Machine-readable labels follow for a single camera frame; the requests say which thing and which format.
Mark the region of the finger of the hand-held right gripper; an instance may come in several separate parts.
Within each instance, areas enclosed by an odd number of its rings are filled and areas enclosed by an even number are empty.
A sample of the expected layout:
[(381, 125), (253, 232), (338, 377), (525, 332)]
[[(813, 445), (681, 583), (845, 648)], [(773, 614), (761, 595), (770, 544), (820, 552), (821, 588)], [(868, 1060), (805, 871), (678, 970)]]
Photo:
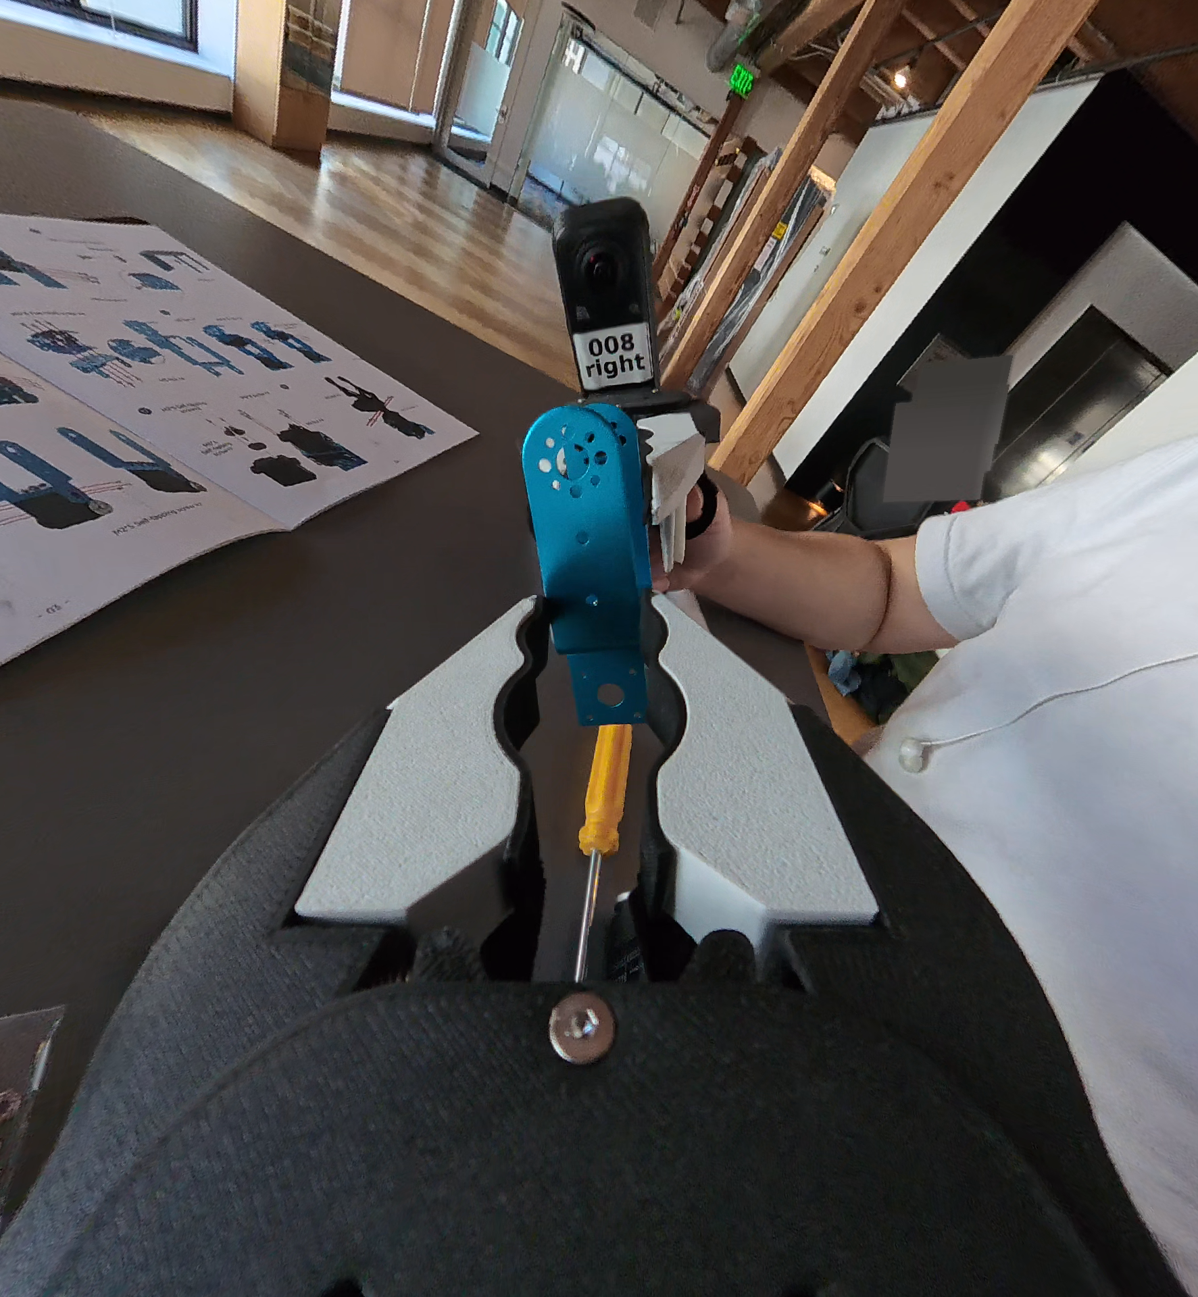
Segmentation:
[(639, 419), (647, 435), (649, 525), (660, 529), (663, 563), (679, 565), (686, 552), (687, 496), (705, 464), (705, 439), (690, 414), (658, 414)]

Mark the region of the thick wooden post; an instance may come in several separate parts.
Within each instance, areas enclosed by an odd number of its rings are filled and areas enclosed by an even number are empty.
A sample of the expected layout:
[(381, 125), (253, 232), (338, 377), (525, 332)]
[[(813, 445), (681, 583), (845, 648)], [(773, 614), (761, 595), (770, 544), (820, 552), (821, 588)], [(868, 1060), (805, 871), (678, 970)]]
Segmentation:
[(715, 471), (743, 486), (752, 482), (1093, 9), (1093, 2), (1012, 2), (1002, 11), (718, 446)]

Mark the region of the blue metal bracket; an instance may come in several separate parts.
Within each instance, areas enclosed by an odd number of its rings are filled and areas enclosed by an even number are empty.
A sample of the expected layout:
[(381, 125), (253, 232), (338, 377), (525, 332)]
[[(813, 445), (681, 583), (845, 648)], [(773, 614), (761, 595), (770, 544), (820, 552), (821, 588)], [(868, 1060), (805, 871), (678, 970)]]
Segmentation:
[(606, 403), (554, 409), (530, 427), (522, 472), (545, 613), (578, 722), (643, 722), (650, 562), (636, 427)]

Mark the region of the square wooden pillar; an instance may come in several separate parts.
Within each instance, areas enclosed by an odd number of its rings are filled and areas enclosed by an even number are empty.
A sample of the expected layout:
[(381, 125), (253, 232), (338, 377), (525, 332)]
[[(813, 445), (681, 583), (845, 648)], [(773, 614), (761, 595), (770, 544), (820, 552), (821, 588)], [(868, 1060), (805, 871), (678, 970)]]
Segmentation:
[(316, 158), (326, 141), (340, 2), (239, 2), (233, 122), (264, 144)]

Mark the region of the open instruction booklet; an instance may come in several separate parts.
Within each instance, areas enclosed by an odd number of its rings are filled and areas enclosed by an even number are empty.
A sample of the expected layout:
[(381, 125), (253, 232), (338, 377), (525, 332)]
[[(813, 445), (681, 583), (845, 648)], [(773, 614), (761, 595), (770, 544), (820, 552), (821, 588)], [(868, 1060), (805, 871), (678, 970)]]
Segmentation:
[(0, 667), (475, 436), (156, 227), (0, 214)]

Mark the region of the yellow handled screwdriver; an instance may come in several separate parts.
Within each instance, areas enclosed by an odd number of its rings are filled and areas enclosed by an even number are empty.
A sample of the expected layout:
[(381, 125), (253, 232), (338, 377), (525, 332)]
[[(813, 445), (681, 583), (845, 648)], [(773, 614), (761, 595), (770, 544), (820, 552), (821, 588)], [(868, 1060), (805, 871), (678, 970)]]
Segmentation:
[(585, 977), (603, 863), (607, 856), (616, 853), (620, 848), (620, 826), (631, 751), (631, 725), (611, 723), (600, 726), (584, 799), (584, 823), (578, 834), (578, 849), (581, 855), (588, 857), (588, 872), (574, 961), (574, 983), (577, 984), (583, 983)]

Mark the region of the dark grey desk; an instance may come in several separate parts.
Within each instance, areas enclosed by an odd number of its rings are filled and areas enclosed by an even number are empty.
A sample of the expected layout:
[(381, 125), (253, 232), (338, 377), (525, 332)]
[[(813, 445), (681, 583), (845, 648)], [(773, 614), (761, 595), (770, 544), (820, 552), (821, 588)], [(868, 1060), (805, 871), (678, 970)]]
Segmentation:
[(0, 670), (0, 1017), (65, 1008), (11, 1217), (109, 1016), (218, 856), (374, 708), (536, 590), (520, 439), (573, 378), (569, 356), (519, 361), (65, 107), (0, 97), (0, 212), (163, 228), (478, 431)]

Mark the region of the large window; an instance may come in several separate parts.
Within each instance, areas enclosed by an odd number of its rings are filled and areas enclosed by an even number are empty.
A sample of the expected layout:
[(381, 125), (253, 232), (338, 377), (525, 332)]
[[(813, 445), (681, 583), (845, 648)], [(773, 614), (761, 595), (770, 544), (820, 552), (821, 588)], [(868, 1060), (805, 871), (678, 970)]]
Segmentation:
[(144, 38), (177, 50), (197, 51), (196, 2), (24, 2), (113, 34)]

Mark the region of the black servo motor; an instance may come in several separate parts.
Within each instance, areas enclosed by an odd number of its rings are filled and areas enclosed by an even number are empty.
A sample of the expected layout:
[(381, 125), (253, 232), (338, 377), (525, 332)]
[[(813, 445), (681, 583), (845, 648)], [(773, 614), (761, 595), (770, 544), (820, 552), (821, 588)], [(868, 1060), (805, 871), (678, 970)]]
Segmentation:
[(647, 981), (643, 933), (647, 911), (642, 892), (632, 889), (614, 904), (607, 926), (607, 981)]

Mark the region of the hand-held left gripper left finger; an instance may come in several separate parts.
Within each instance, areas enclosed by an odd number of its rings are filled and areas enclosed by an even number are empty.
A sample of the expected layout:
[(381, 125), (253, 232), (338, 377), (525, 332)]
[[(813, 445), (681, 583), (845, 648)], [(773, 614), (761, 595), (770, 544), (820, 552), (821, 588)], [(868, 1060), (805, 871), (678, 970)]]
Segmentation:
[(548, 627), (529, 596), (389, 706), (304, 886), (300, 919), (454, 928), (496, 980), (529, 981), (542, 868), (520, 748), (540, 722)]

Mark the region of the white t-shirt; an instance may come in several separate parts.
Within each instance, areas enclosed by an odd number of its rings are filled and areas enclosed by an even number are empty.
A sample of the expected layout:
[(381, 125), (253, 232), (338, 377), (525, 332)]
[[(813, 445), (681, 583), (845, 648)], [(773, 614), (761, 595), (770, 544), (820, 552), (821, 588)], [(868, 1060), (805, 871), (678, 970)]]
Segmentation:
[(868, 765), (992, 901), (1198, 1295), (1198, 436), (928, 521), (952, 648)]

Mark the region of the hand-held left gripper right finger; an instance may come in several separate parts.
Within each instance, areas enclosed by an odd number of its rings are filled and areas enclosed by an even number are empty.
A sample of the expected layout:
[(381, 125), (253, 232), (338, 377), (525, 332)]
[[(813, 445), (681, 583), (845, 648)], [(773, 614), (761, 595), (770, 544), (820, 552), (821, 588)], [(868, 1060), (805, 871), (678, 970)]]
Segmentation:
[(798, 943), (854, 946), (879, 904), (824, 787), (846, 751), (824, 725), (806, 652), (689, 594), (656, 595), (646, 620), (650, 776), (638, 944), (650, 981), (729, 930), (755, 976), (780, 981)]

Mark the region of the person's right hand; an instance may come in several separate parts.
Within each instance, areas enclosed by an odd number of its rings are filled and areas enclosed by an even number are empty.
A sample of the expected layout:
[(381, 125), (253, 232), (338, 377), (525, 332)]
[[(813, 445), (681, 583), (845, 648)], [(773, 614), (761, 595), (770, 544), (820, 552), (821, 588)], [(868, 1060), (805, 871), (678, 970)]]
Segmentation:
[(696, 591), (709, 576), (723, 570), (734, 541), (733, 518), (715, 481), (703, 475), (687, 496), (687, 534), (683, 561), (672, 570), (663, 563), (660, 529), (649, 530), (652, 590)]

